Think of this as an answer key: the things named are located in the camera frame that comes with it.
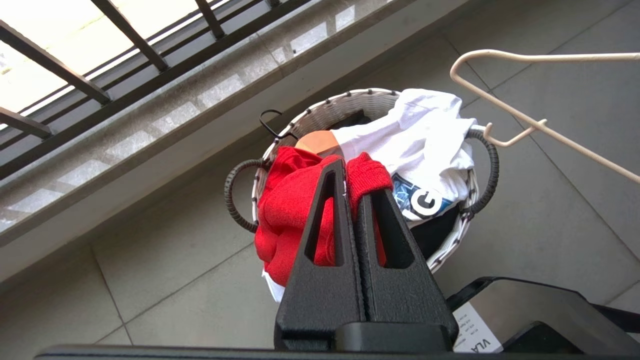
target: gray floor tile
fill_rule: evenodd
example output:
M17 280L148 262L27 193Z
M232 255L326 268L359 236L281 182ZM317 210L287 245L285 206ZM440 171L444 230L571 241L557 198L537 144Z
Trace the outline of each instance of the gray floor tile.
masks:
M616 297L612 302L608 303L607 306L640 314L640 282L633 285L631 289L625 291L619 297ZM640 342L640 334L629 335Z
M495 124L507 138L522 128L478 100L462 112ZM603 303L640 279L640 263L535 143L526 138L500 149L500 181L459 249L435 274L445 295L481 276L510 276L581 292ZM481 188L488 156L474 146Z
M273 348L277 304L249 246L127 324L135 345Z
M253 241L227 213L223 185L240 161L261 156L260 141L106 234L93 246L124 321L149 308ZM251 217L255 172L241 173L236 204Z
M122 326L118 330L109 334L109 336L98 341L96 344L98 345L131 345L131 340L129 340L127 331L124 329L124 326Z
M461 53L497 49L547 54L629 0L498 0L452 24L446 36ZM490 88L527 64L496 59L470 61Z
M454 83L449 77L451 65L457 58L458 53L446 40L442 37L432 37L416 44L415 50L398 54L389 66L361 79L351 88L425 88L456 94L464 104L468 104L477 96ZM460 75L486 89L468 65L461 68Z
M94 343L121 325L85 247L0 294L0 357L30 360L51 345Z
M640 1L558 49L559 53L638 51ZM535 65L495 93L605 158L640 174L640 67L638 63ZM640 184L605 168L544 134L533 135L551 160L640 257Z

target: clothes hanger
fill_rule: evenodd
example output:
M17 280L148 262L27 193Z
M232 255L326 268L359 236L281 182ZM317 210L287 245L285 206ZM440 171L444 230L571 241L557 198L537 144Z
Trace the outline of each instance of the clothes hanger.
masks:
M566 63L566 62L583 62L583 61L589 61L589 62L596 62L596 61L640 61L640 53L616 53L616 54L572 54L572 55L520 55L520 54L513 54L513 53L507 53L505 51L499 51L499 50L476 50L476 51L471 51L469 53L463 54L462 56L460 56L456 62L453 64L453 66L451 67L451 72L449 73L451 76L451 79L455 82L457 82L458 84L464 86L465 88L468 88L469 90L473 91L474 93L476 93L477 95L479 95L480 97L482 97L483 99L490 101L492 104L498 106L499 108L503 109L504 111L512 114L514 117L526 122L529 126L528 129L526 129L525 131L521 132L519 135L515 136L514 138L510 139L509 141L506 142L502 142L500 140L495 139L494 137L491 136L491 130L493 129L493 124L492 123L488 123L484 129L484 138L487 139L487 141L489 141L490 143L496 145L496 146L500 146L500 147L509 147L512 146L513 144L519 142L520 140L522 140L523 138L525 138L525 136L530 135L531 133L533 133L534 131L541 131L549 136L551 136L552 138L556 139L557 141L571 147L572 149L578 151L579 153L581 153L582 155L587 156L588 158L591 158L593 161L602 164L608 168L610 168L611 170L637 182L640 184L640 176L634 174L633 172L621 167L618 164L613 163L610 160L605 159L604 157L602 157L601 155L596 154L595 152L587 149L586 147L580 145L577 142L574 142L573 140L563 136L562 134L558 133L557 131L553 131L551 129L549 129L546 125L547 120L546 119L542 119L540 121L536 121L533 118L531 118L530 116L522 113L521 111L517 110L516 108L510 106L509 104L506 104L504 101L501 101L500 99L496 98L495 96L489 94L488 92L480 89L479 87L473 85L472 83L468 82L467 80L463 79L460 75L458 75L458 69L460 68L460 66L462 66L462 64L464 64L465 62L474 59L474 58L481 58L481 57L489 57L489 58L500 58L500 59L505 59L505 60L512 60L512 61L518 61L518 62L527 62L527 63L540 63L540 62L547 62L547 63Z

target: white cloth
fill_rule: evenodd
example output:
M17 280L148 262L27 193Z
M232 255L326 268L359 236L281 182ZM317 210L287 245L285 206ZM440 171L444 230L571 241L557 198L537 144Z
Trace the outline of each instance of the white cloth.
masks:
M267 281L267 286L269 286L269 291L271 292L273 300L275 300L276 302L281 302L282 295L284 295L284 286L276 283L271 278L269 273L264 271L264 268L262 269L262 277Z
M386 116L332 130L346 161L368 152L387 168L410 227L467 198L474 161L464 140L476 120L460 118L461 104L452 94L407 89Z

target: black basket handle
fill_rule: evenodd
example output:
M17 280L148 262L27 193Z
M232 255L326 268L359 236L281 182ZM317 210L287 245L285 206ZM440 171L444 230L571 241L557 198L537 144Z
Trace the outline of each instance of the black basket handle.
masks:
M489 162L491 163L491 170L489 171L489 180L486 183L484 193L480 198L468 208L460 210L462 213L469 213L471 216L479 213L484 207L491 201L495 188L498 186L498 177L500 175L500 160L498 159L498 151L495 149L495 145L488 142L483 135L483 132L476 129L469 129L467 131L467 138L474 138L480 140L480 142L486 147L489 153Z
M246 160L236 165L236 167L234 167L231 172L229 172L229 175L227 175L227 180L225 180L225 205L227 206L229 215L231 215L231 217L237 222L238 225L251 233L255 233L258 230L258 221L251 222L243 218L236 209L233 196L234 182L236 181L236 177L238 176L240 171L250 167L264 168L264 161L262 159Z

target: laundry basket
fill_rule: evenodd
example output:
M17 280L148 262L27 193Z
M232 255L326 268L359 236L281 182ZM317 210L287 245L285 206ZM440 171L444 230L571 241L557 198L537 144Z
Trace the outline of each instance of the laundry basket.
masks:
M261 159L244 161L238 164L228 175L225 182L225 202L231 217L241 227L252 233L256 232L258 227L258 201L266 184L269 166L273 163L277 149L280 146L295 146L297 139L300 137L313 131L326 130L338 121L345 119L348 115L360 110L363 110L364 115L370 119L380 119L394 107L398 96L399 92L380 88L352 90L309 107L293 119L279 135L274 134L276 139ZM474 169L468 171L467 185L469 195L458 204L460 213L451 232L441 246L427 258L427 264L432 272L438 270L442 263L458 248L462 237L467 232L469 222L475 214L489 203L495 192L499 174L498 154L495 146L484 139L483 129L484 127L481 126L472 127L467 133L467 138L475 138L486 147L491 166L490 178L483 194L480 195L476 172ZM244 219L238 213L232 198L234 179L240 171L249 167L258 168L255 173L252 190L253 222Z

